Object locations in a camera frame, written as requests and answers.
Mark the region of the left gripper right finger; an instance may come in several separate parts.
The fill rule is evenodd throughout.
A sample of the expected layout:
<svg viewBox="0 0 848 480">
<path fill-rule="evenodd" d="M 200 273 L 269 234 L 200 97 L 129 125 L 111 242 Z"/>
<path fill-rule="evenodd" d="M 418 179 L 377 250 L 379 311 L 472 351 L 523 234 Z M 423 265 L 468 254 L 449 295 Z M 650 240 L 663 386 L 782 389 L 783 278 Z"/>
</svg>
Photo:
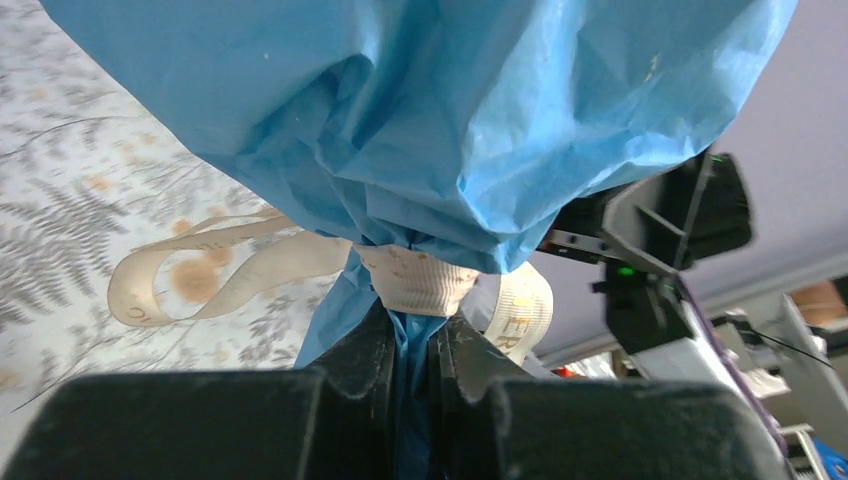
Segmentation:
<svg viewBox="0 0 848 480">
<path fill-rule="evenodd" d="M 541 379 L 464 319 L 428 344 L 433 450 L 451 479 L 787 479 L 780 450 L 729 389 Z"/>
</svg>

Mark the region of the flower bouquet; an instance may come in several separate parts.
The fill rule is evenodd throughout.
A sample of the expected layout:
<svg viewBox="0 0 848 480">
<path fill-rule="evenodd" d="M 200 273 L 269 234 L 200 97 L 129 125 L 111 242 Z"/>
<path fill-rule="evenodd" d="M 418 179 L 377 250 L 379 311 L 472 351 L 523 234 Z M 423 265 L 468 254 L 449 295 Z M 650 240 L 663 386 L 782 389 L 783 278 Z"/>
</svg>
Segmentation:
<svg viewBox="0 0 848 480">
<path fill-rule="evenodd" d="M 524 263 L 570 201 L 733 122 L 792 1 L 46 1 L 194 155 L 351 241 L 307 364 L 390 295 L 390 247 Z"/>
</svg>

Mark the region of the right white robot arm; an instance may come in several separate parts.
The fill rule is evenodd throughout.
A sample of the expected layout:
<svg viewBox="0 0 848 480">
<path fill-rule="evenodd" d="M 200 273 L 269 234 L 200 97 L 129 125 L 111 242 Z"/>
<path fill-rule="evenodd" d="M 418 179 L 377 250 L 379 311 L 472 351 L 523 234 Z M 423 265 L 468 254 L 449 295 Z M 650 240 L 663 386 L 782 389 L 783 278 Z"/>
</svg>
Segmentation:
<svg viewBox="0 0 848 480">
<path fill-rule="evenodd" d="M 592 289 L 641 380 L 615 388 L 599 425 L 576 428 L 555 464 L 568 479 L 843 479 L 847 450 L 820 425 L 779 429 L 682 280 L 753 237 L 729 154 L 563 207 L 545 253 L 602 263 Z"/>
</svg>

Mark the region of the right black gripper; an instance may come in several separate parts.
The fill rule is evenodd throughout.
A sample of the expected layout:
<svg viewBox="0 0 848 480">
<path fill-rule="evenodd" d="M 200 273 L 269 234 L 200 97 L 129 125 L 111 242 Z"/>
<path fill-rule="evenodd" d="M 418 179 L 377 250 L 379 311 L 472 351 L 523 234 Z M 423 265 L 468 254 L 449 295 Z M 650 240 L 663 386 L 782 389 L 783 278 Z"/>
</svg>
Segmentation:
<svg viewBox="0 0 848 480">
<path fill-rule="evenodd" d="M 753 236 L 735 157 L 705 150 L 667 172 L 571 201 L 538 249 L 674 275 L 698 260 L 740 249 Z"/>
</svg>

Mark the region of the cream printed ribbon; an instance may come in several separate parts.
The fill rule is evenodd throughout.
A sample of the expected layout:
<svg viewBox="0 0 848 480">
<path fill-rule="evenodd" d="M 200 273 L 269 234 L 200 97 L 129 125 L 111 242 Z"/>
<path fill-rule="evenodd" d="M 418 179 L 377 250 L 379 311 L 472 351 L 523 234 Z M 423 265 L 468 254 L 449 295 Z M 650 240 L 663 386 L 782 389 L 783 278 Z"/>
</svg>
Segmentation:
<svg viewBox="0 0 848 480">
<path fill-rule="evenodd" d="M 250 215 L 222 216 L 167 240 L 134 250 L 115 268 L 107 291 L 108 307 L 121 323 L 157 327 L 173 323 L 154 293 L 160 266 L 178 251 L 218 251 L 294 227 L 270 208 Z M 279 285 L 339 272 L 350 251 L 348 240 L 301 231 L 249 257 L 226 283 L 203 302 L 193 319 L 230 313 L 255 295 Z M 399 246 L 355 249 L 364 261 L 384 304 L 393 311 L 446 317 L 457 312 L 479 273 L 431 255 Z M 502 276 L 485 338 L 516 364 L 541 341 L 553 316 L 553 293 L 547 280 L 529 263 Z"/>
</svg>

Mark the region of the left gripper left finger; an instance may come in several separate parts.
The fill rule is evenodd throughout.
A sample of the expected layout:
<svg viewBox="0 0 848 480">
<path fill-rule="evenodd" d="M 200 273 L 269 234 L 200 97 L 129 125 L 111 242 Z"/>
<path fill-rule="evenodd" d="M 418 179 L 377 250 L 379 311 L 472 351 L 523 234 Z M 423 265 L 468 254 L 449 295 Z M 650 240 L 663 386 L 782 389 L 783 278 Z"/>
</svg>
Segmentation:
<svg viewBox="0 0 848 480">
<path fill-rule="evenodd" d="M 304 369 L 84 376 L 8 479 L 390 479 L 395 340 L 381 304 Z"/>
</svg>

